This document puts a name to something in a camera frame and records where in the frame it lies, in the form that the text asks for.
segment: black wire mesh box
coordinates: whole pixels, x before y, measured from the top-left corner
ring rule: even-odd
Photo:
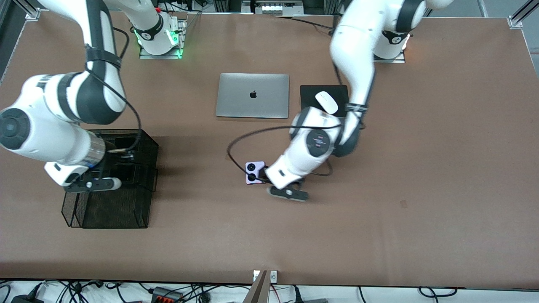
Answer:
[[[92,130],[116,148],[135,142],[137,130]],[[151,198],[157,182],[158,144],[146,133],[133,149],[133,159],[114,162],[103,177],[122,181],[116,190],[66,192],[62,215],[69,227],[83,229],[147,228]]]

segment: laptop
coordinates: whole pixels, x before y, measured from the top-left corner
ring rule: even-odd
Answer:
[[[288,118],[288,75],[222,73],[216,115]]]

